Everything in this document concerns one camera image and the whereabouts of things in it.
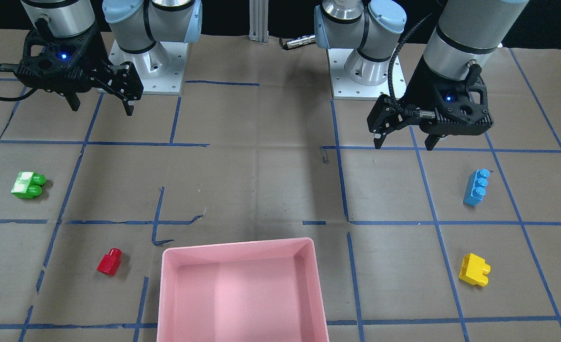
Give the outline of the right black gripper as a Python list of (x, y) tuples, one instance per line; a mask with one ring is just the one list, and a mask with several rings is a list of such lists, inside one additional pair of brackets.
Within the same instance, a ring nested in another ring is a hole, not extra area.
[(14, 74), (27, 87), (65, 96), (72, 111), (80, 109), (78, 93), (97, 87), (122, 100), (126, 115), (132, 116), (144, 90), (131, 61), (111, 63), (97, 24), (68, 38), (55, 37), (48, 24), (36, 24)]

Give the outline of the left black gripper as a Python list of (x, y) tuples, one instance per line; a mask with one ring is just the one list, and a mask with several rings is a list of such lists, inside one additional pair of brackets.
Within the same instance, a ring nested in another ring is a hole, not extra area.
[(404, 96), (393, 100), (381, 95), (367, 118), (374, 134), (374, 147), (383, 146), (386, 133), (407, 125), (419, 125), (429, 134), (426, 150), (432, 151), (444, 135), (481, 135), (493, 126), (487, 89), (477, 63), (466, 64), (467, 75), (452, 80), (433, 71), (420, 60)]

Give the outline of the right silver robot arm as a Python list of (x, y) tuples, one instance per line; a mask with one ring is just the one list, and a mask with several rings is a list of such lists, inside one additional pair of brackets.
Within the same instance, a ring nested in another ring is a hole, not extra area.
[(33, 24), (25, 39), (16, 78), (25, 86), (57, 93), (70, 108), (92, 88), (114, 95), (132, 115), (144, 92), (142, 82), (171, 73), (163, 44), (195, 43), (202, 32), (200, 0), (105, 0), (104, 17), (120, 52), (106, 46), (88, 0), (24, 0)]

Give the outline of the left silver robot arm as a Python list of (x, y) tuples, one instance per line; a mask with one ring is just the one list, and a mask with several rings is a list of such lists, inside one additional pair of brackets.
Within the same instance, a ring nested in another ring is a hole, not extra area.
[(402, 97), (395, 62), (407, 39), (407, 15), (393, 0), (324, 0), (314, 9), (317, 46), (348, 48), (344, 71), (353, 82), (387, 82), (366, 119), (380, 149), (392, 132), (419, 126), (433, 150), (448, 135), (478, 136), (493, 126), (481, 72), (519, 17), (526, 0), (448, 0)]

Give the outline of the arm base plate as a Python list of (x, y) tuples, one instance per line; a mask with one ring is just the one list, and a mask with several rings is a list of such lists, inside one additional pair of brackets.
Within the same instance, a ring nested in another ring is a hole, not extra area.
[(366, 74), (372, 75), (376, 70), (383, 70), (379, 74), (381, 84), (363, 85), (356, 82), (357, 78), (362, 78), (361, 68), (353, 68), (352, 72), (347, 68), (347, 61), (352, 54), (350, 48), (331, 48), (328, 50), (329, 73), (332, 84), (332, 98), (337, 100), (376, 100), (381, 95), (388, 95), (388, 62), (380, 64), (380, 67), (366, 67)]
[(157, 42), (151, 50), (129, 54), (114, 41), (109, 59), (116, 65), (131, 61), (144, 86), (144, 95), (179, 95), (184, 82), (188, 43)]

